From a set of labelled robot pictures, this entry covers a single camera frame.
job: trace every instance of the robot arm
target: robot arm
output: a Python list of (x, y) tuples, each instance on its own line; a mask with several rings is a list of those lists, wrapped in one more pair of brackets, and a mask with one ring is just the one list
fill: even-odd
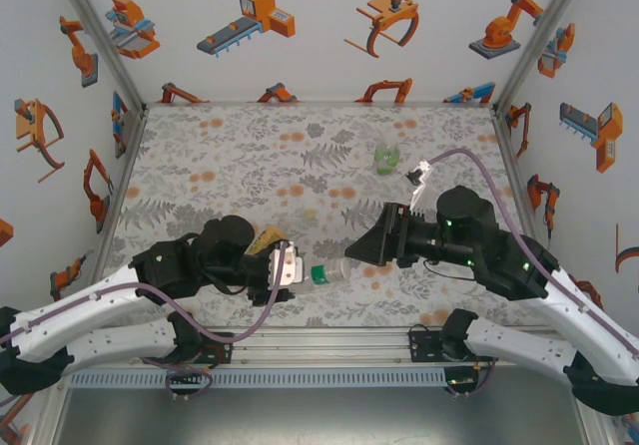
[(176, 363), (195, 357), (202, 337), (177, 312), (142, 325), (100, 327), (164, 303), (138, 282), (171, 299), (193, 296), (210, 283), (222, 293), (231, 293), (230, 285), (244, 286), (253, 305), (265, 305), (281, 269), (289, 278), (279, 280), (283, 288), (275, 301), (293, 298), (286, 287), (302, 280), (303, 266), (295, 247), (289, 243), (281, 254), (272, 245), (246, 255), (254, 236), (251, 224), (236, 216), (208, 221), (202, 233), (158, 242), (129, 265), (59, 301), (27, 312), (0, 308), (0, 383), (18, 395), (98, 363), (139, 356)]
[(375, 226), (345, 255), (379, 266), (395, 259), (410, 267), (422, 257), (470, 267), (477, 283), (537, 311), (568, 341), (539, 339), (456, 310), (441, 331), (449, 356), (506, 358), (569, 382), (573, 395), (598, 411), (639, 410), (639, 339), (597, 307), (536, 240), (522, 238), (553, 280), (530, 263), (512, 233), (499, 228), (492, 203), (457, 186), (439, 197), (435, 223), (408, 206), (385, 204)]
[(519, 16), (521, 15), (521, 11), (525, 11), (534, 19), (534, 24), (537, 24), (537, 21), (541, 17), (541, 13), (543, 13), (543, 9), (539, 7), (537, 3), (533, 0), (510, 0), (512, 6), (510, 7), (510, 11), (508, 11), (508, 16), (506, 17), (508, 21), (512, 24), (512, 29), (515, 29), (517, 21), (519, 21)]
[(395, 96), (396, 103), (403, 103), (406, 100), (406, 96), (410, 92), (412, 87), (412, 79), (408, 78), (405, 81), (381, 81), (368, 86), (366, 92), (361, 98), (356, 100), (356, 103), (372, 103), (372, 97), (377, 91), (382, 89), (397, 89), (397, 95)]

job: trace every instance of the white wall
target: white wall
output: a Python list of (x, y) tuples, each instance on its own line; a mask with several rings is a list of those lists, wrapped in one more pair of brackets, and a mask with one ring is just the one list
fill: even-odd
[[(83, 89), (71, 58), (71, 42), (60, 31), (60, 16), (78, 19), (69, 1), (0, 0), (0, 8), (5, 12), (0, 35), (0, 219), (14, 227), (14, 237), (0, 247), (0, 304), (30, 309), (52, 301), (52, 271), (64, 270), (90, 248), (96, 254), (99, 250), (102, 236), (96, 234), (82, 187), (89, 149), (98, 153), (115, 187), (125, 157), (116, 160), (114, 154), (115, 80), (100, 57), (98, 83)], [(96, 51), (86, 33), (79, 32), (78, 37), (87, 52)], [(27, 142), (15, 135), (18, 98), (37, 98), (49, 106), (64, 131), (64, 139), (49, 151), (65, 166), (41, 184), (38, 179), (50, 170), (44, 159), (33, 147), (16, 152)], [(44, 129), (48, 140), (55, 137), (48, 120)], [(92, 186), (102, 197), (107, 193), (97, 173)], [(96, 254), (85, 262), (82, 277), (70, 291), (89, 282)]]
[[(639, 259), (622, 263), (615, 272), (615, 224), (621, 227), (620, 248), (639, 245), (639, 22), (636, 0), (574, 0), (560, 26), (574, 22), (575, 42), (567, 63), (554, 79), (530, 73), (514, 104), (532, 106), (528, 151), (519, 159), (527, 180), (538, 174), (560, 190), (552, 253), (578, 279), (590, 280), (610, 315), (639, 333), (637, 268)], [(617, 158), (605, 173), (595, 168), (589, 141), (559, 124), (559, 105), (568, 103), (593, 117), (610, 103), (618, 104), (624, 131), (617, 140)], [(521, 142), (515, 130), (515, 149)], [(537, 227), (545, 237), (537, 212)]]
[[(91, 1), (102, 15), (112, 5), (111, 0)], [(508, 12), (510, 0), (414, 0), (420, 24), (412, 40), (400, 48), (378, 38), (380, 57), (374, 59), (343, 41), (365, 44), (370, 20), (355, 8), (369, 0), (276, 0), (296, 17), (294, 36), (258, 35), (216, 58), (196, 45), (241, 16), (239, 0), (134, 1), (156, 23), (162, 44), (143, 59), (123, 57), (147, 102), (159, 100), (162, 85), (170, 81), (216, 101), (255, 101), (277, 82), (303, 101), (351, 101), (371, 83), (407, 77), (414, 80), (408, 96), (414, 101), (441, 101), (489, 81), (497, 83), (498, 94), (534, 31), (532, 18), (524, 13), (514, 33), (522, 48), (488, 61), (469, 50), (468, 43), (482, 38), (486, 25)], [(546, 7), (550, 0), (535, 1)], [(109, 21), (103, 21), (110, 30)], [(407, 21), (393, 28), (400, 37)], [(393, 97), (394, 91), (379, 93), (380, 99)]]

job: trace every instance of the table surface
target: table surface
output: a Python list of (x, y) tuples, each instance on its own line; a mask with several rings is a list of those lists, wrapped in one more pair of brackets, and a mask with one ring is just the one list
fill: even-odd
[[(399, 165), (391, 176), (378, 176), (372, 166), (379, 141), (399, 146)], [(207, 220), (228, 214), (246, 218), (257, 233), (268, 225), (278, 227), (296, 242), (305, 260), (342, 256), (374, 224), (384, 202), (409, 202), (413, 187), (403, 174), (421, 159), (459, 147), (479, 155), (517, 218), (488, 109), (303, 104), (152, 108), (105, 273), (158, 240), (199, 232)], [(437, 165), (428, 183), (431, 194), (424, 211), (429, 221), (434, 220), (436, 197), (455, 185), (491, 199), (483, 176), (464, 156)], [(421, 263), (402, 270), (394, 264), (353, 267), (347, 287), (277, 304), (266, 325), (441, 324), (456, 307), (505, 325), (543, 324), (475, 282), (435, 275)], [(435, 269), (469, 276), (468, 269), (453, 265)], [(212, 286), (186, 299), (185, 307), (209, 326), (249, 325), (261, 312), (244, 297), (223, 296)], [(136, 317), (121, 324), (141, 320)]]

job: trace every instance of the plastic bottle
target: plastic bottle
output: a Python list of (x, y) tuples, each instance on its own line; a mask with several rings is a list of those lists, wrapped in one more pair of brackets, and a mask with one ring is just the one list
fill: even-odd
[(384, 142), (375, 147), (375, 169), (380, 176), (388, 176), (395, 172), (399, 163), (399, 147), (396, 143)]
[(291, 287), (293, 293), (311, 293), (335, 290), (350, 280), (350, 261), (347, 258), (332, 258), (319, 262), (305, 270), (304, 282)]

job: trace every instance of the robot arm wallpaper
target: robot arm wallpaper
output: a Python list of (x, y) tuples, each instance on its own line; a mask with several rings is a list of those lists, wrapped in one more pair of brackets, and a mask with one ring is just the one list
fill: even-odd
[[(551, 1), (90, 3), (147, 104), (489, 104)], [(633, 2), (574, 0), (505, 119), (540, 240), (638, 334)], [(90, 283), (140, 111), (69, 0), (0, 4), (0, 298), (28, 310)]]
[(0, 4), (0, 301), (28, 310), (91, 283), (133, 112), (69, 0)]
[(538, 237), (544, 243), (552, 235), (550, 252), (574, 270), (576, 284), (637, 333), (639, 33), (629, 27), (636, 24), (625, 6), (631, 1), (573, 0), (506, 122), (513, 149), (522, 138), (527, 146), (517, 162)]
[(550, 1), (91, 0), (148, 103), (168, 82), (190, 102), (255, 101), (279, 83), (299, 101), (356, 101), (406, 78), (375, 100), (487, 103)]

